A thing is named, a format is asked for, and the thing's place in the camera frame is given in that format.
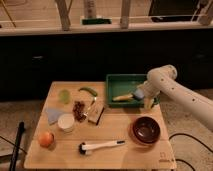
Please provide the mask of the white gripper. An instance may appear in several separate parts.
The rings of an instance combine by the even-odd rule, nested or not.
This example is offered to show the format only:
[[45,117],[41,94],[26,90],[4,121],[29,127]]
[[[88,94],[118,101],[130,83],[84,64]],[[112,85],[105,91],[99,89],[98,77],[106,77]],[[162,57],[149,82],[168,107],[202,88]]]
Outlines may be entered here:
[[144,99],[144,108],[150,110],[154,104],[154,98],[160,93],[160,90],[154,87],[148,81],[137,86],[139,95]]

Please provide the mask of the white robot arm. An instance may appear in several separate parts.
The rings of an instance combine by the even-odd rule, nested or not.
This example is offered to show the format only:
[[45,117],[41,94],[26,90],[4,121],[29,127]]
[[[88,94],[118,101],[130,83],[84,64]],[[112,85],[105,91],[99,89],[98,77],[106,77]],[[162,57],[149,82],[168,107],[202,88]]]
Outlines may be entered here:
[[204,126],[213,132],[213,100],[177,83],[177,70],[173,65],[151,69],[147,80],[138,86],[145,98],[153,99],[160,92],[188,109]]

